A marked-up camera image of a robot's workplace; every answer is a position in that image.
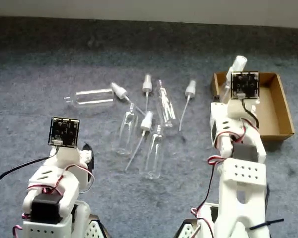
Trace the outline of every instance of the white spray nozzle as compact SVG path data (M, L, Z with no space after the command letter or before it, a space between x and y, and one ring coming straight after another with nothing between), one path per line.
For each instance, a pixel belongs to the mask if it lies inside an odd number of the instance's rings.
M229 68L227 75L226 75L226 83L231 83L232 81L232 73L233 72L242 72L245 68L247 63L247 58L245 56L236 56L235 61L232 67Z
M147 111L145 118L143 119L140 125L141 130L150 131L152 126L152 118L153 118L153 112Z
M143 83L143 92L151 92L152 91L152 82L151 82L151 75L146 74L145 75L145 80Z
M184 95L186 97L190 96L190 98L194 98L196 84L197 84L196 81L194 81L194 80L190 81L190 83L189 83L189 85L188 85L188 87L187 87L187 89L185 90L185 93L184 93Z
M124 88L118 86L116 83L111 83L111 86L119 99L125 98L127 91Z
M245 56L236 56L236 59L232 66L234 72L242 72L245 68L246 63L247 58Z

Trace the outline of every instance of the cardboard box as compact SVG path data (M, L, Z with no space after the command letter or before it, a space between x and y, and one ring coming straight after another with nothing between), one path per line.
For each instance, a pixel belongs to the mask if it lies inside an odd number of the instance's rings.
M226 82L226 72L215 73L211 81L213 95ZM282 141L295 132L282 82L278 74L260 73L260 104L256 108L263 141Z

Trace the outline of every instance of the transparent bottle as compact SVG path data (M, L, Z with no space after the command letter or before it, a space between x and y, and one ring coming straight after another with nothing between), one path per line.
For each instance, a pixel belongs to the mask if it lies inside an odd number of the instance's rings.
M115 134L112 150L120 155L130 155L136 139L136 128L138 116L134 112L135 105L130 104L129 111L126 111L122 123Z
M140 174L148 179L157 179L160 177L164 157L164 136L162 126L158 125L156 130L150 134L146 147Z
M158 80L155 88L156 107L160 122L165 127L177 127L179 119L172 103L170 94L161 80Z
M105 106L114 104L112 88L75 92L69 97L64 97L66 103L74 107Z

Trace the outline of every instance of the gray carpet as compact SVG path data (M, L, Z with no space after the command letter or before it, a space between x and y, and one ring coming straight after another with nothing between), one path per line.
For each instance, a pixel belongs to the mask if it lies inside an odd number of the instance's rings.
M215 153L208 126L214 72L227 70L234 57L248 57L247 70L280 74L296 133L267 145L271 188L267 219L273 238L298 237L298 30L182 23L0 18L0 174L48 155L51 116L81 120L80 146L89 142L97 161L96 182L83 196L114 238L171 238L190 208L206 194ZM143 107L143 76L163 79L179 112L184 90L197 80L197 95L183 123L186 142L168 139L159 180L139 178L137 163L122 172L126 159L110 151L113 133L127 105L112 110L73 109L63 97L71 91L105 88L117 82ZM152 98L149 108L154 109ZM30 176L39 165L0 182L0 238L21 224L21 205ZM217 202L218 175L209 202Z

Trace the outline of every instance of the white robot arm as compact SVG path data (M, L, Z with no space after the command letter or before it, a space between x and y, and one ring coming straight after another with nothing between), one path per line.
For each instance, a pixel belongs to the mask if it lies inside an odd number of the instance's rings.
M77 148L79 121L52 118L51 157L30 178L23 202L24 238L108 238L90 207L78 201L94 175L92 148Z
M266 225L257 227L266 223L267 189L266 151L255 115L259 73L231 73L231 100L213 102L210 110L212 145L220 153L210 163L213 169L219 164L219 204L203 202L191 210L197 219L185 220L175 238L270 237Z

